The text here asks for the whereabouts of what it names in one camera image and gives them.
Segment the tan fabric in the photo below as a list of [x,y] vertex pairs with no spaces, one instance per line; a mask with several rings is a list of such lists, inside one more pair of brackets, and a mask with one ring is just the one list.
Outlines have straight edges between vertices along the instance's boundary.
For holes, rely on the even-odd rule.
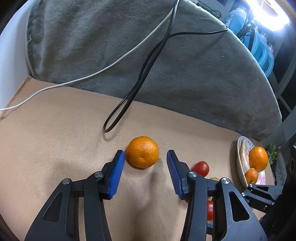
[[[50,85],[28,77],[10,105]],[[229,177],[242,191],[235,165],[238,133],[133,102],[115,129],[103,134],[103,123],[118,103],[115,97],[61,87],[42,92],[16,110],[3,113],[0,213],[20,240],[62,179],[87,178],[111,161],[118,149],[124,150],[132,138],[141,135],[156,141],[160,159],[146,170],[125,164],[117,194],[105,201],[113,241],[180,240],[187,204],[173,189],[166,165],[169,149],[174,149],[189,167],[206,161],[210,166],[208,178]],[[266,180],[272,184],[270,166]],[[83,225],[80,236],[84,241]]]

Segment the gray blanket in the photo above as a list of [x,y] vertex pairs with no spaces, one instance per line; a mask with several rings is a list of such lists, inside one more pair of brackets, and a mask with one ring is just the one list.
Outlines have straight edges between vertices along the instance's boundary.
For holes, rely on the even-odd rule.
[[[26,36],[33,77],[63,83],[97,72],[142,41],[174,1],[36,0]],[[168,22],[120,63],[72,86],[123,98]],[[224,28],[210,13],[181,0],[172,33]],[[281,122],[268,80],[231,31],[169,39],[135,100],[257,140],[269,136]]]

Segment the tomato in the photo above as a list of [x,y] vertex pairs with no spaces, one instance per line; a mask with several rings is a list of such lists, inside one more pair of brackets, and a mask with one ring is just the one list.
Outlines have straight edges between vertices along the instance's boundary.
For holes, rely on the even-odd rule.
[[209,170],[209,165],[205,161],[200,161],[196,163],[192,168],[192,171],[201,174],[203,177],[205,177],[209,173]]
[[208,200],[207,201],[207,220],[213,220],[214,218],[214,207],[213,207],[213,201]]

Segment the plate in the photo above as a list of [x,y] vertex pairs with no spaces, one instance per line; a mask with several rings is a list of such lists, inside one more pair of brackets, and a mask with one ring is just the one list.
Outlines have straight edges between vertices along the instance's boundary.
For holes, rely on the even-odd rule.
[[[247,188],[248,187],[248,183],[247,183],[247,180],[244,176],[244,171],[242,169],[242,162],[240,160],[240,157],[239,157],[239,149],[240,149],[240,146],[241,146],[241,143],[242,143],[242,140],[243,139],[246,139],[247,141],[247,149],[248,151],[250,151],[254,146],[254,144],[246,137],[244,136],[241,136],[238,140],[237,140],[237,173],[238,173],[238,176],[239,176],[239,180],[240,182],[242,183],[242,185],[244,186],[244,188]],[[265,185],[266,184],[266,181],[265,181],[265,170],[263,170],[262,172],[259,172],[258,173],[258,180],[256,182],[256,185]]]

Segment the yellow object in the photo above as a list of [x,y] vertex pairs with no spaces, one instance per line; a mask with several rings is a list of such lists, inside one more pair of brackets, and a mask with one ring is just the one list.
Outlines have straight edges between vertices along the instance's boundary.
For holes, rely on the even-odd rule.
[[136,137],[126,148],[126,156],[133,166],[146,169],[157,162],[159,148],[150,137]]
[[255,170],[255,168],[250,168],[247,170],[244,176],[246,177],[248,185],[255,184],[258,180],[258,172]]
[[268,156],[263,147],[256,146],[249,152],[250,167],[256,169],[257,172],[262,172],[268,164]]
[[216,177],[211,177],[210,178],[211,180],[214,180],[214,181],[220,181],[220,179],[216,178]]

